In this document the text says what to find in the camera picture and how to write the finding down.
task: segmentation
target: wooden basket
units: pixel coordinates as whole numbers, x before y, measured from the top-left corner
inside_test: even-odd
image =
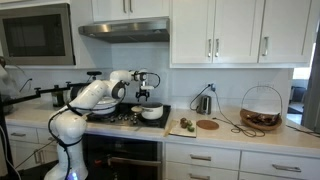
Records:
[[[247,109],[242,108],[243,106],[243,101],[246,97],[246,95],[248,94],[248,92],[254,88],[259,88],[259,87],[267,87],[270,88],[272,90],[274,90],[280,98],[280,103],[281,103],[281,109],[280,109],[280,113],[279,114],[264,114],[264,113],[259,113],[259,112],[255,112],[255,111],[250,111]],[[240,116],[241,116],[241,120],[244,124],[246,124],[247,126],[250,126],[252,128],[255,129],[259,129],[262,131],[271,131],[276,129],[277,127],[279,127],[282,123],[282,118],[281,118],[281,113],[282,113],[282,98],[280,93],[275,90],[274,88],[270,87],[270,86],[255,86],[250,88],[245,95],[242,98],[242,103],[241,103],[241,110],[240,110]],[[265,121],[259,121],[259,119],[273,119],[275,118],[276,121],[274,121],[273,123],[267,123]]]
[[[262,131],[271,131],[271,130],[274,130],[277,127],[279,127],[281,125],[281,123],[282,123],[281,115],[278,116],[276,124],[271,125],[271,126],[254,123],[253,121],[248,119],[248,117],[254,117],[254,116],[257,116],[257,115],[260,115],[261,117],[263,116],[265,118],[271,118],[271,119],[273,117],[277,116],[277,114],[262,114],[262,113],[258,113],[258,112],[254,112],[254,111],[249,111],[247,109],[241,109],[241,111],[240,111],[240,116],[241,116],[242,122],[244,124],[246,124],[247,126],[250,126],[252,128],[255,128],[255,129],[259,129],[259,130],[262,130]]]

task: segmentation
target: stovetop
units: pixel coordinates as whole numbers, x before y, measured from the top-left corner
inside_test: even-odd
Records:
[[[140,104],[120,103],[116,106],[114,112],[109,114],[88,114],[87,121],[94,123],[118,125],[118,126],[135,126],[135,127],[151,127],[164,128],[171,110],[171,106],[163,105],[163,115],[159,119],[147,120],[141,114],[135,114],[131,111],[133,106]]]

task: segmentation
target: oven handle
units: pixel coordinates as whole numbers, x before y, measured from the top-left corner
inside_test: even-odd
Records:
[[[133,165],[141,165],[141,166],[152,166],[152,167],[161,166],[161,161],[142,161],[142,160],[135,160],[135,159],[119,158],[119,157],[111,157],[110,161],[115,163],[133,164]]]

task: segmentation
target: backsplash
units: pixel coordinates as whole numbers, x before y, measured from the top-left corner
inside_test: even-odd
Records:
[[[200,93],[207,83],[216,84],[222,110],[239,110],[244,94],[248,89],[257,85],[271,85],[281,95],[283,114],[288,107],[293,69],[170,69],[169,43],[127,43],[112,44],[113,69],[98,69],[103,75],[98,79],[109,79],[112,70],[140,70],[148,69],[161,77],[158,88],[150,91],[148,101],[160,101],[170,104],[174,108],[188,109],[192,99]],[[73,83],[86,82],[88,70],[31,70],[25,69],[28,78],[33,78],[31,92],[34,87],[53,88],[54,84],[64,86],[66,81]],[[16,79],[18,87],[26,81],[26,77],[19,70],[9,70]],[[150,77],[151,85],[157,84],[157,79]],[[127,88],[125,101],[137,102],[135,93],[138,83],[131,82]],[[210,95],[213,110],[218,110],[216,96]],[[261,111],[280,111],[280,101],[277,93],[268,88],[252,89],[243,102],[243,107]]]

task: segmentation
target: cutting board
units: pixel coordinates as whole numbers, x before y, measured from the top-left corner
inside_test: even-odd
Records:
[[[184,136],[184,137],[197,137],[197,121],[191,120],[192,122],[192,127],[194,127],[194,131],[190,132],[188,129],[183,129],[180,126],[180,120],[172,120],[171,123],[174,124],[172,129],[170,130],[169,134],[170,135],[175,135],[175,136]]]

